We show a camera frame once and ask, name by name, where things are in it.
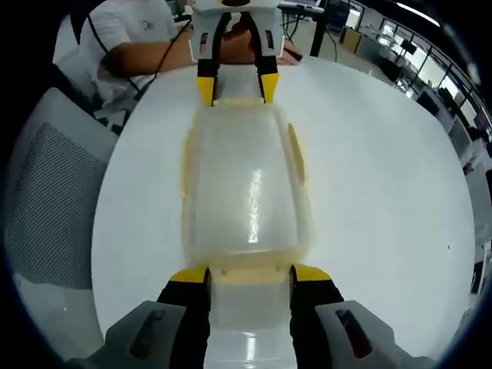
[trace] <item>white round table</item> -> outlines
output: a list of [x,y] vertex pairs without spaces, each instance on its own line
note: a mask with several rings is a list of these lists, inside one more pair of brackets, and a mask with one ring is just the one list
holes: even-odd
[[[222,96],[253,91],[254,73],[222,66]],[[306,57],[280,73],[275,102],[297,129],[309,175],[315,243],[304,263],[389,324],[409,354],[439,357],[474,263],[470,196],[450,140],[415,101],[354,69]],[[180,160],[199,101],[196,68],[161,75],[115,147],[92,245],[103,334],[187,266]]]

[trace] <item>person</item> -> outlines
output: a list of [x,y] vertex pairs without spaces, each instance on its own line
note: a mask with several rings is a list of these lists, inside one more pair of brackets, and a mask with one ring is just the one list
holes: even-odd
[[484,166],[486,172],[489,171],[492,169],[492,144],[488,134],[475,127],[470,127],[467,131],[472,142],[460,158],[464,173],[471,173],[479,164]]
[[[81,30],[79,52],[104,104],[133,98],[154,77],[164,53],[168,55],[160,72],[193,65],[187,29],[171,47],[177,28],[165,0],[107,0],[94,9]],[[254,61],[251,35],[241,22],[224,35],[221,63],[250,64]],[[285,48],[300,55],[292,43]],[[284,52],[278,64],[296,65],[297,60]]]

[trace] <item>ceiling light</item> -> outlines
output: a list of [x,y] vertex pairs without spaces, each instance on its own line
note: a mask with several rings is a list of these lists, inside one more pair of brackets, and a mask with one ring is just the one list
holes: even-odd
[[433,25],[436,25],[437,27],[440,27],[440,24],[435,20],[435,19],[432,19],[431,17],[429,17],[428,15],[425,15],[424,13],[420,13],[418,10],[415,10],[413,8],[411,8],[410,6],[407,6],[405,4],[401,4],[400,2],[397,2],[397,5],[400,7],[400,8],[403,8],[405,10],[408,10],[409,12],[412,12],[416,15],[419,15],[420,17],[428,20],[430,23],[432,23]]

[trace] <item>office floor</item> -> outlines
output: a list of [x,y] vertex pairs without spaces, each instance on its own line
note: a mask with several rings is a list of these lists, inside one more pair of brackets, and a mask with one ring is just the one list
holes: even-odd
[[[303,20],[299,22],[297,31],[292,38],[292,41],[299,47],[304,55],[309,55],[311,51],[311,45],[313,43],[315,23],[308,20]],[[294,23],[289,25],[289,33],[294,29]],[[337,43],[337,62],[347,67],[357,69],[363,73],[372,75],[373,77],[379,79],[380,81],[393,85],[393,83],[383,74],[383,72],[376,66],[371,64],[362,58],[358,58],[353,53],[347,51],[342,44],[338,42],[338,36],[332,35],[334,41]],[[319,58],[328,59],[335,61],[335,50],[332,40],[328,34],[323,37],[323,43],[321,44],[321,50]]]

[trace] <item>desk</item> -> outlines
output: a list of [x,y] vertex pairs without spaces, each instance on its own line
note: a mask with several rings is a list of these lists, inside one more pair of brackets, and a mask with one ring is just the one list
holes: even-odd
[[[386,321],[407,352],[437,357],[467,307],[474,266],[470,195],[450,140],[415,101],[359,71],[306,57],[280,72],[275,101],[309,175],[315,245],[304,263]],[[180,159],[199,106],[195,74],[157,79],[106,171],[92,247],[103,333],[187,265]],[[251,66],[222,66],[224,78],[228,96],[256,84]]]

